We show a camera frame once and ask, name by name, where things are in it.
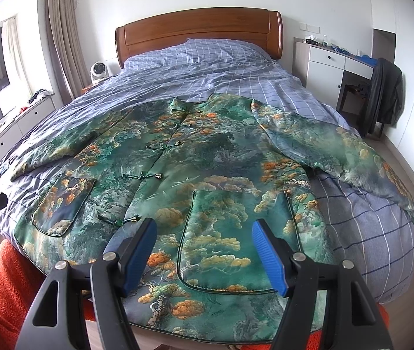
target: beige curtain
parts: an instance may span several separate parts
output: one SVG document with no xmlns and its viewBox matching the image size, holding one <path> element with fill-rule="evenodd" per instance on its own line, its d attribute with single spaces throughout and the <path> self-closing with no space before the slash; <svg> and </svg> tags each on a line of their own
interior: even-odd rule
<svg viewBox="0 0 414 350">
<path fill-rule="evenodd" d="M 1 42 L 9 83 L 17 93 L 18 101 L 26 101 L 33 94 L 24 71 L 15 18 L 3 22 Z"/>
<path fill-rule="evenodd" d="M 91 81 L 77 35 L 73 0 L 48 0 L 47 8 L 56 53 L 69 89 L 76 98 Z"/>
</svg>

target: curtain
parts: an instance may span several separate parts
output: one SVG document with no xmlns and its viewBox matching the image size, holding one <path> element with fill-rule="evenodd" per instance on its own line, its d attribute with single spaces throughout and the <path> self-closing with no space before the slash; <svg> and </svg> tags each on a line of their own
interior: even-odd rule
<svg viewBox="0 0 414 350">
<path fill-rule="evenodd" d="M 91 81 L 80 48 L 73 0 L 48 0 L 48 17 L 52 40 L 65 81 L 76 98 L 81 95 L 82 88 L 90 85 Z"/>
<path fill-rule="evenodd" d="M 55 42 L 53 40 L 53 32 L 51 31 L 50 11 L 48 9 L 48 0 L 45 0 L 45 26 L 46 39 L 48 42 L 48 50 L 50 51 L 51 66 L 55 75 L 56 84 L 58 85 L 58 92 L 63 101 L 63 105 L 67 105 L 72 101 L 71 88 L 67 83 L 64 75 L 63 67 L 59 61 L 58 52 L 56 50 Z"/>
<path fill-rule="evenodd" d="M 3 22 L 1 43 L 9 83 L 14 88 L 17 97 L 15 100 L 27 101 L 32 95 L 32 91 L 22 63 L 17 25 L 14 17 Z"/>
</svg>

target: pillow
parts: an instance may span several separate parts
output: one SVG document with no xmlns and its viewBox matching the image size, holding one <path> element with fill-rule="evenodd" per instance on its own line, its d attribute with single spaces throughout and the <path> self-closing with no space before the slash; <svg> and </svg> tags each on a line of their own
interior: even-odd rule
<svg viewBox="0 0 414 350">
<path fill-rule="evenodd" d="M 135 55 L 124 62 L 125 70 L 186 64 L 272 62 L 259 46 L 232 39 L 188 39 L 180 45 Z"/>
</svg>

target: light switch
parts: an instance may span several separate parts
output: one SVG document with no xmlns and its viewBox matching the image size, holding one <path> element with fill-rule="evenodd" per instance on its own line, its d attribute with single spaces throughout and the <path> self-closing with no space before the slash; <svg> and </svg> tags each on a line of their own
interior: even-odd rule
<svg viewBox="0 0 414 350">
<path fill-rule="evenodd" d="M 318 27 L 318 26 L 307 25 L 307 31 L 310 31 L 311 33 L 320 34 L 321 33 L 321 28 Z"/>
</svg>

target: checkered bedding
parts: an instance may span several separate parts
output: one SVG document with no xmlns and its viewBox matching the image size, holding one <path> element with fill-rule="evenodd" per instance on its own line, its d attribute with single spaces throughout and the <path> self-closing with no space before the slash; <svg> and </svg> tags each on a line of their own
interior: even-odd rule
<svg viewBox="0 0 414 350">
<path fill-rule="evenodd" d="M 252 97 L 284 111 L 330 122 L 350 130 L 334 109 L 318 102 L 265 51 L 225 39 L 186 43 L 129 58 L 122 72 L 54 112 L 38 124 L 0 163 L 0 190 L 9 196 L 0 212 L 0 232 L 19 250 L 16 222 L 68 158 L 10 181 L 10 164 L 19 156 L 108 110 L 178 97 L 199 102 L 212 93 Z M 351 259 L 380 303 L 404 293 L 414 270 L 414 228 L 396 204 L 351 187 L 322 171 L 311 171 L 337 259 Z"/>
</svg>

